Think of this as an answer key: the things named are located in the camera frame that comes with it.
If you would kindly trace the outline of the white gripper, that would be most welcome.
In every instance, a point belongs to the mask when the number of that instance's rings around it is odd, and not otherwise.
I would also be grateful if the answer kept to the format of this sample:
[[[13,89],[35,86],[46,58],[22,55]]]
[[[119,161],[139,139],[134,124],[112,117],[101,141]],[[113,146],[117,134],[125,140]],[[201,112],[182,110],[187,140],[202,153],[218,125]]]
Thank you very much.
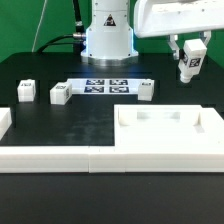
[[[224,28],[224,0],[137,0],[134,32],[139,38],[168,36],[175,60],[180,59],[176,34],[200,32],[202,45],[211,39],[210,30]]]

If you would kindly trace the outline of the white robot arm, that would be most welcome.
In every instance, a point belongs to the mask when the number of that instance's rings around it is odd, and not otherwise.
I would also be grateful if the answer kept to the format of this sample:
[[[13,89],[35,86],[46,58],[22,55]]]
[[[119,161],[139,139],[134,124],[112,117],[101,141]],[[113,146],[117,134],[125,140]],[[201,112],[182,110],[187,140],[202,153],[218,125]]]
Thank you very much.
[[[120,65],[138,57],[134,37],[166,36],[174,57],[179,34],[224,29],[224,0],[92,0],[92,22],[87,28],[81,58],[101,66]]]

